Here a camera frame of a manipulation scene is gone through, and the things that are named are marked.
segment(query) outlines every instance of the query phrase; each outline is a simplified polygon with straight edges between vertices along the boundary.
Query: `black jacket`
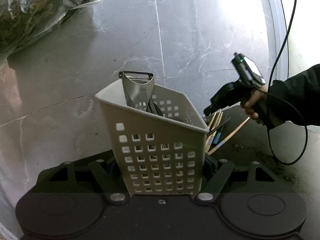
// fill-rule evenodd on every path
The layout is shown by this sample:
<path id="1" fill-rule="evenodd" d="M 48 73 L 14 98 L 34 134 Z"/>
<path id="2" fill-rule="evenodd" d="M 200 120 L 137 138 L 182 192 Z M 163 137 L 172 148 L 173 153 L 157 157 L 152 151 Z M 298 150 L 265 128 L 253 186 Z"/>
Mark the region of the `black jacket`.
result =
<path id="1" fill-rule="evenodd" d="M 306 125 L 320 126 L 320 64 L 314 65 L 286 81 L 274 80 L 270 94 L 282 98 L 302 114 Z M 285 121 L 303 125 L 301 117 L 288 104 L 269 97 L 272 110 Z"/>

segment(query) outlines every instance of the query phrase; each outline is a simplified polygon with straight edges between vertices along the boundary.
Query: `black cable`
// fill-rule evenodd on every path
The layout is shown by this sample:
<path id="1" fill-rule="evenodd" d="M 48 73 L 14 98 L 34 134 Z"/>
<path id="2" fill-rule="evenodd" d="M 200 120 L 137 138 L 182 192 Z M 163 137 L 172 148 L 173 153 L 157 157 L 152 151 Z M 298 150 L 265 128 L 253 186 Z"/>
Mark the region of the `black cable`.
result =
<path id="1" fill-rule="evenodd" d="M 278 61 L 279 61 L 279 58 L 280 58 L 281 53 L 282 53 L 282 51 L 283 51 L 283 49 L 284 49 L 284 46 L 285 46 L 285 44 L 286 44 L 286 42 L 287 42 L 287 40 L 288 40 L 289 32 L 290 32 L 291 25 L 292 25 L 292 21 L 293 21 L 293 16 L 294 16 L 294 13 L 295 13 L 295 10 L 296 10 L 296 5 L 297 5 L 297 0 L 294 0 L 293 10 L 292 10 L 292 14 L 291 14 L 291 18 L 290 18 L 288 30 L 287 30 L 286 36 L 285 36 L 285 38 L 284 38 L 284 41 L 283 41 L 283 43 L 282 43 L 281 49 L 280 49 L 280 51 L 279 51 L 279 54 L 278 54 L 278 56 L 277 56 L 277 58 L 276 58 L 276 61 L 275 61 L 274 65 L 273 65 L 273 67 L 272 67 L 272 70 L 271 70 L 271 74 L 270 74 L 270 78 L 269 78 L 269 83 L 268 83 L 268 92 L 264 92 L 264 91 L 258 90 L 258 91 L 260 91 L 260 92 L 262 92 L 262 93 L 264 93 L 264 94 L 267 94 L 267 116 L 268 116 L 268 117 L 269 117 L 269 96 L 271 96 L 271 97 L 274 97 L 274 98 L 276 98 L 276 99 L 278 99 L 278 100 L 281 100 L 281 101 L 287 103 L 289 106 L 291 106 L 291 107 L 298 113 L 298 115 L 299 115 L 299 116 L 301 117 L 301 119 L 302 119 L 303 126 L 304 126 L 305 131 L 306 131 L 305 144 L 304 144 L 303 150 L 302 150 L 301 154 L 299 155 L 299 157 L 298 157 L 296 160 L 294 160 L 293 162 L 290 162 L 290 163 L 282 162 L 281 160 L 279 160 L 279 159 L 276 157 L 275 153 L 273 152 L 272 146 L 271 146 L 270 131 L 269 131 L 269 129 L 267 130 L 267 131 L 268 131 L 268 141 L 269 141 L 270 150 L 271 150 L 274 158 L 275 158 L 278 162 L 280 162 L 281 164 L 283 164 L 283 165 L 292 165 L 292 164 L 295 164 L 298 160 L 300 160 L 300 158 L 301 158 L 302 155 L 304 154 L 304 152 L 305 152 L 305 150 L 306 150 L 306 147 L 307 147 L 307 144 L 308 144 L 308 128 L 307 128 L 306 122 L 305 122 L 302 114 L 298 111 L 297 108 L 295 108 L 295 107 L 294 107 L 292 104 L 290 104 L 288 101 L 286 101 L 286 100 L 284 100 L 284 99 L 281 99 L 281 98 L 278 98 L 278 97 L 273 96 L 273 95 L 270 94 L 270 86 L 271 86 L 271 81 L 272 81 L 273 72 L 274 72 L 274 70 L 275 70 L 275 68 L 276 68 L 276 65 L 277 65 Z"/>

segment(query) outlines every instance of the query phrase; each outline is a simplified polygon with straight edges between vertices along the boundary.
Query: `silver bolt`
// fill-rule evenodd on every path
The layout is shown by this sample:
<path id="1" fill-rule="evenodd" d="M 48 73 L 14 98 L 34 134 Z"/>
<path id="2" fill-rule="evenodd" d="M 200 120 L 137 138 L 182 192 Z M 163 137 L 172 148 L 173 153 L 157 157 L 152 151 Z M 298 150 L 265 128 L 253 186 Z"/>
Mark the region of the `silver bolt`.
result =
<path id="1" fill-rule="evenodd" d="M 158 200 L 158 203 L 159 203 L 159 204 L 165 204 L 166 201 L 165 201 L 165 199 L 159 199 L 159 200 Z"/>
<path id="2" fill-rule="evenodd" d="M 209 201 L 213 199 L 213 195 L 211 193 L 203 192 L 198 194 L 198 199 L 202 201 Z"/>
<path id="3" fill-rule="evenodd" d="M 122 193 L 113 193 L 110 195 L 112 201 L 123 201 L 125 200 L 125 195 Z"/>

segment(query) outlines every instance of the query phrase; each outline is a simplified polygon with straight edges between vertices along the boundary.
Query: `plastic basket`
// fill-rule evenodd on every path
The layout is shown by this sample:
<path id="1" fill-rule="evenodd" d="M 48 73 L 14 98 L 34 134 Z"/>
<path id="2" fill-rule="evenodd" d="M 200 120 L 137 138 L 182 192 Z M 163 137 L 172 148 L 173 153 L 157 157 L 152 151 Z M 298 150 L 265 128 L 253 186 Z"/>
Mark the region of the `plastic basket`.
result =
<path id="1" fill-rule="evenodd" d="M 101 90 L 96 98 L 130 194 L 200 191 L 209 129 L 185 94 L 154 86 L 151 98 L 164 116 L 127 106 L 122 80 Z"/>

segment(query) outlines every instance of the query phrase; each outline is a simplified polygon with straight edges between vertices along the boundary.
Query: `plastic bag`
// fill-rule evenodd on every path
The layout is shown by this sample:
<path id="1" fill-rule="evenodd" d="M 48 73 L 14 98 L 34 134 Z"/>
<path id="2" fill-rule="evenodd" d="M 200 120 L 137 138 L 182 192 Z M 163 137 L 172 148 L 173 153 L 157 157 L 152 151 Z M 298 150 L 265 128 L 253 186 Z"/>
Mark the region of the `plastic bag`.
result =
<path id="1" fill-rule="evenodd" d="M 103 0 L 0 0 L 0 65 L 6 58 L 60 26 L 82 7 Z"/>

